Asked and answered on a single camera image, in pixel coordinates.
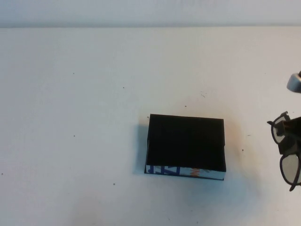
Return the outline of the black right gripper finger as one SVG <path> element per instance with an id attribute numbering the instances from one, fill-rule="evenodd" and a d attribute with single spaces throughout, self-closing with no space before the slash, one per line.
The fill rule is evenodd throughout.
<path id="1" fill-rule="evenodd" d="M 278 122 L 275 126 L 279 136 L 300 136 L 301 135 L 301 118 L 294 118 L 288 121 Z"/>

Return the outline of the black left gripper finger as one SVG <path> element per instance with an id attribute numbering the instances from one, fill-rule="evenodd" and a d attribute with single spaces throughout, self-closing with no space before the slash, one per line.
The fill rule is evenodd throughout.
<path id="1" fill-rule="evenodd" d="M 294 137 L 285 136 L 278 144 L 278 149 L 281 155 L 299 153 L 301 151 L 301 141 Z"/>

